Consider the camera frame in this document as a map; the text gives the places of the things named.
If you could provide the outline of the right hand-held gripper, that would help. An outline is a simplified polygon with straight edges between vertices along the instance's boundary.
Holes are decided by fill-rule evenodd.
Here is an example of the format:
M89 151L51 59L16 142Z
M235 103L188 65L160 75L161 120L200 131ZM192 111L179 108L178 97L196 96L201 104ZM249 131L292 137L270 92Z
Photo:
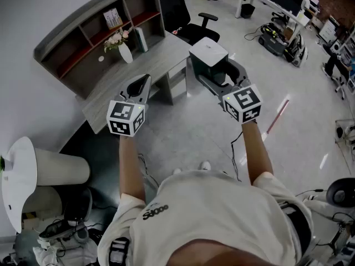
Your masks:
M256 120L261 112L262 97L255 84L248 86L248 76L245 68L234 60L226 62L225 73L237 89L222 97L224 110L239 124ZM223 87L206 76L198 75L197 80L214 95L222 95Z

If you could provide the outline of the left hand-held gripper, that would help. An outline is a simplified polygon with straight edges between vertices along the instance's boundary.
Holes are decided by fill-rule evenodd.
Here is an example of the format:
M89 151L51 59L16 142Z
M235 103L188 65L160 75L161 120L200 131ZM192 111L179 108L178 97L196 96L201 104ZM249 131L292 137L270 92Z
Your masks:
M151 76L142 74L126 81L121 87L121 100L111 100L106 121L114 135L133 137L146 120Z

